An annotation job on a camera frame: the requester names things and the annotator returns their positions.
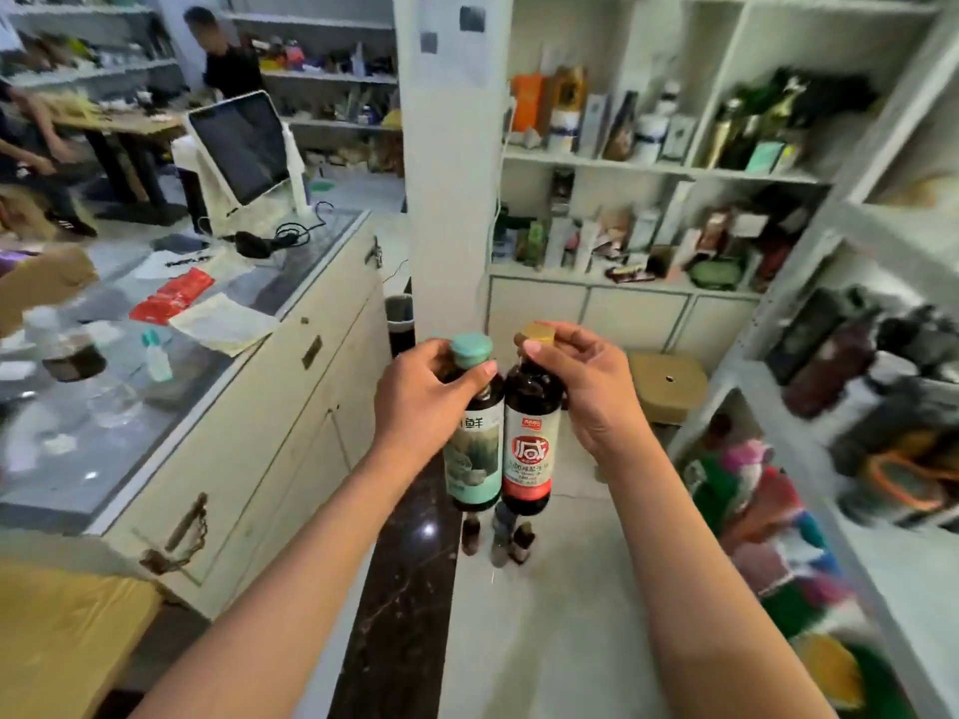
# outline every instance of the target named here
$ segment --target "red and white label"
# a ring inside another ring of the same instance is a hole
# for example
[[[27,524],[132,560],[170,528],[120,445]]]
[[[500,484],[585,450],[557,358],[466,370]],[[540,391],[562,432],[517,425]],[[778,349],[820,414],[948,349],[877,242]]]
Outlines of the red and white label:
[[[502,490],[517,499],[539,499],[552,486],[560,411],[526,416],[506,407],[506,454],[502,465]]]

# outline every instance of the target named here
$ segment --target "black screen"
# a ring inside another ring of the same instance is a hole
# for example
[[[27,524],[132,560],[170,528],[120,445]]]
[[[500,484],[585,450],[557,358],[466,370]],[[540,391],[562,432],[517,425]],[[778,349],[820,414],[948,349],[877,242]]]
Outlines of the black screen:
[[[241,204],[289,178],[283,128],[265,92],[191,113],[190,122]]]

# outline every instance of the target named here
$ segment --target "seated person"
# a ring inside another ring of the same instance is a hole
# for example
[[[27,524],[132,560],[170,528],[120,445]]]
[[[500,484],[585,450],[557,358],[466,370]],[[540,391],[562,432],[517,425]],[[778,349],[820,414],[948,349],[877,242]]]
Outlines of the seated person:
[[[206,52],[203,82],[220,91],[223,98],[235,98],[267,86],[260,74],[260,64],[252,51],[231,46],[214,15],[206,7],[190,7],[183,13],[190,32]]]
[[[67,189],[76,180],[65,165],[76,163],[77,152],[57,134],[44,102],[4,80],[0,100],[15,103],[31,123],[18,135],[0,109],[0,184],[42,194],[50,204],[47,218],[54,224],[70,234],[96,237],[97,231],[80,220]]]

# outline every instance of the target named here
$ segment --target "yellow bottle cap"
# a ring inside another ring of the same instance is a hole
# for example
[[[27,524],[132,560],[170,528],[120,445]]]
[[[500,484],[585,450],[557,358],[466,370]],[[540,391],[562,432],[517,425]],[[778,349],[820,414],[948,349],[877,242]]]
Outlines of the yellow bottle cap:
[[[556,338],[556,328],[542,323],[526,323],[520,334],[526,340],[538,340],[541,343],[551,343]]]

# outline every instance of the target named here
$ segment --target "person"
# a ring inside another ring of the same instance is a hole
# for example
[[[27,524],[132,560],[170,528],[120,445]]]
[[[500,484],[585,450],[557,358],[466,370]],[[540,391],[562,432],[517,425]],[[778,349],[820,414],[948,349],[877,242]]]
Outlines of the person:
[[[78,152],[54,128],[50,110],[36,95],[0,79],[0,100],[14,103],[29,120],[15,133],[0,109],[0,184],[17,184],[44,196],[50,204],[47,218],[66,232],[96,237],[97,231],[83,222],[68,187],[78,177],[71,172]]]
[[[190,7],[183,13],[183,20],[197,44],[206,52],[203,82],[208,88],[220,91],[224,98],[267,89],[256,55],[230,45],[216,15],[210,10]]]
[[[607,475],[673,714],[834,717],[696,511],[642,415],[625,354],[578,326],[549,325],[555,345],[522,348],[564,382],[576,438]],[[134,719],[291,715],[367,548],[496,372],[487,361],[444,385],[435,374],[448,349],[447,341],[429,340],[390,365],[366,457],[162,677]]]

